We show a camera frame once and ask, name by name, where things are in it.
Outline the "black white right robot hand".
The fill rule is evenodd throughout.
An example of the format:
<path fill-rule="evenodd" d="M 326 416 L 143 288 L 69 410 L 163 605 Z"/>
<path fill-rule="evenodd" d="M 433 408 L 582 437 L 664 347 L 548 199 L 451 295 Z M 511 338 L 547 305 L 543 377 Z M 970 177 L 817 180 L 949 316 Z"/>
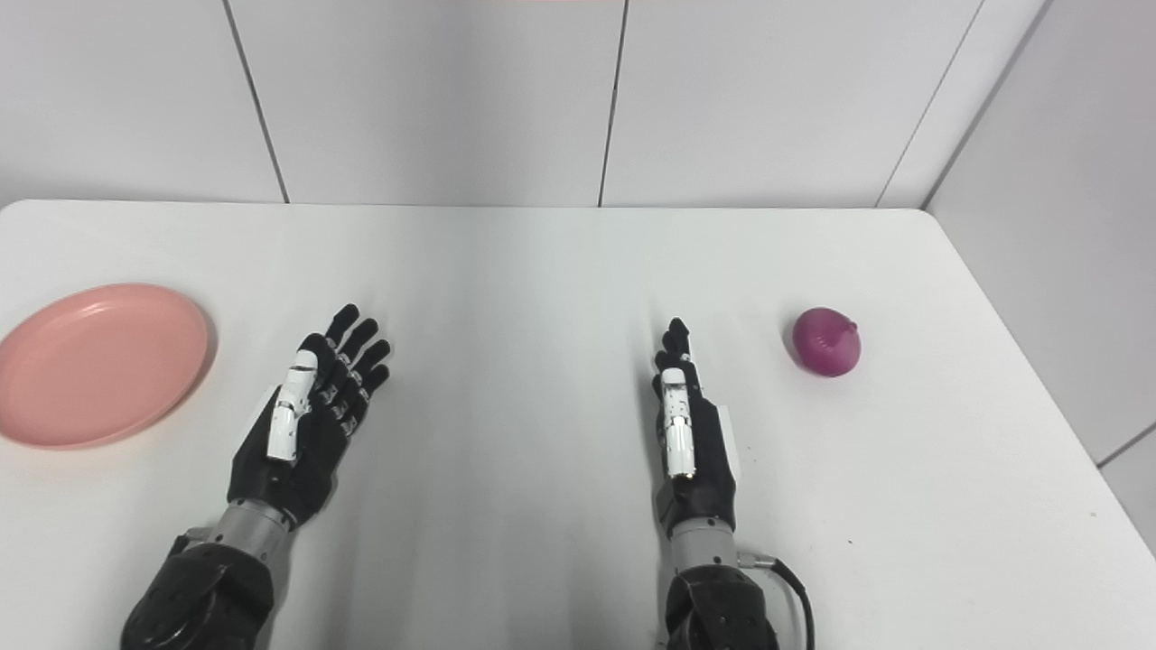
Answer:
<path fill-rule="evenodd" d="M 665 478 L 655 498 L 659 520 L 667 535 L 692 519 L 722 520 L 729 529 L 736 529 L 736 480 L 728 461 L 722 423 L 717 404 L 703 396 L 686 322 L 673 318 L 662 333 L 661 345 L 654 355 L 657 374 L 652 387 L 655 396 L 662 396 L 661 374 L 673 367 L 686 375 L 696 470 L 690 478 Z"/>

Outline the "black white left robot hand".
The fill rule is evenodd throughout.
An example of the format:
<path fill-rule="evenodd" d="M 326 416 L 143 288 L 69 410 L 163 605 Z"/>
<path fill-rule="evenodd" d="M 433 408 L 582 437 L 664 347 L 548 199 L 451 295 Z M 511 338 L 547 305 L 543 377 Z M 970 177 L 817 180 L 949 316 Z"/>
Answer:
<path fill-rule="evenodd" d="M 228 502 L 259 502 L 298 527 L 321 511 L 371 398 L 390 379 L 391 344 L 347 304 L 309 334 L 234 456 Z"/>

